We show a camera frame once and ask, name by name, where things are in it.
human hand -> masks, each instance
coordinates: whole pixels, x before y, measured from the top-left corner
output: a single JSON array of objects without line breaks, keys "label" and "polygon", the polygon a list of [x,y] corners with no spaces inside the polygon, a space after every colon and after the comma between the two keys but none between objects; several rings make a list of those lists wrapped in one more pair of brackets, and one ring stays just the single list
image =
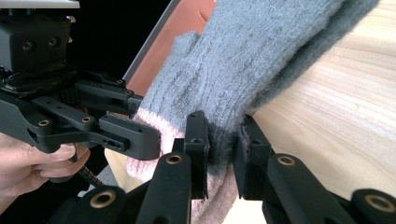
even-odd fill
[{"label": "human hand", "polygon": [[[78,161],[69,161],[75,154]],[[0,133],[0,214],[19,196],[42,186],[50,177],[73,175],[91,152],[75,144],[46,154],[36,147]]]}]

finger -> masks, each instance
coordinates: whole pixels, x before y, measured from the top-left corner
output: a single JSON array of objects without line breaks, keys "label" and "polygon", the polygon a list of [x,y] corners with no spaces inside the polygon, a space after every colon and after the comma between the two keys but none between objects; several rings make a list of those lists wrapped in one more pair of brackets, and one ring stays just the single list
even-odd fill
[{"label": "finger", "polygon": [[74,144],[63,144],[54,153],[46,154],[35,147],[24,144],[20,147],[12,148],[4,156],[12,161],[14,167],[24,167],[40,163],[51,163],[56,161],[67,161],[76,153]]},{"label": "finger", "polygon": [[[80,160],[80,158],[89,151],[88,148],[84,147],[84,146],[80,146],[77,145],[76,148],[76,152],[78,155],[78,160]],[[52,163],[44,163],[44,164],[38,164],[34,166],[35,170],[55,170],[55,169],[60,169],[63,167],[66,167],[70,164],[72,164],[72,161],[56,161],[56,162],[52,162]]]},{"label": "finger", "polygon": [[88,150],[86,153],[84,153],[84,155],[81,156],[81,158],[78,161],[71,163],[68,166],[62,167],[60,169],[41,171],[40,175],[44,177],[63,177],[63,176],[74,175],[79,171],[79,169],[81,169],[82,166],[84,166],[85,162],[87,162],[90,155],[91,152]]},{"label": "finger", "polygon": [[41,176],[38,172],[32,172],[21,182],[14,184],[9,188],[1,189],[0,195],[8,197],[19,196],[40,188],[48,180],[48,178]]}]

light wood surface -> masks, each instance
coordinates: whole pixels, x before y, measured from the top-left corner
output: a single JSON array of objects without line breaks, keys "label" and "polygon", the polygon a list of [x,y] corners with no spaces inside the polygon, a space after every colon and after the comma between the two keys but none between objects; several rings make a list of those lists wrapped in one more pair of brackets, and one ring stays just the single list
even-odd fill
[{"label": "light wood surface", "polygon": [[[328,190],[347,199],[360,188],[396,197],[396,1],[382,0],[254,118],[276,152],[300,158]],[[106,157],[120,186],[132,189],[125,157]],[[237,201],[225,223],[252,211],[248,222],[262,223],[260,205],[248,204],[254,208]]]}]

gray knit fabric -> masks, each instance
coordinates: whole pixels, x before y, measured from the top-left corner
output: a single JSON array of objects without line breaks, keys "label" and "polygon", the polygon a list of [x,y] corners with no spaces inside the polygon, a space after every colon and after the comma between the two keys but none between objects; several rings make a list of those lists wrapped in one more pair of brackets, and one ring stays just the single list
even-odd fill
[{"label": "gray knit fabric", "polygon": [[[200,211],[192,211],[194,222],[221,222],[230,208],[224,203],[226,193],[222,198],[220,193],[223,183],[229,183],[227,163],[244,115],[287,88],[377,2],[218,0],[202,35],[176,38],[139,108],[155,118],[136,120],[156,127],[155,119],[161,118],[184,132],[188,114],[205,112],[211,142],[208,172],[218,182],[209,189],[209,200],[197,206]],[[128,164],[144,167],[133,159]],[[140,175],[138,168],[130,170],[130,175]]]}]

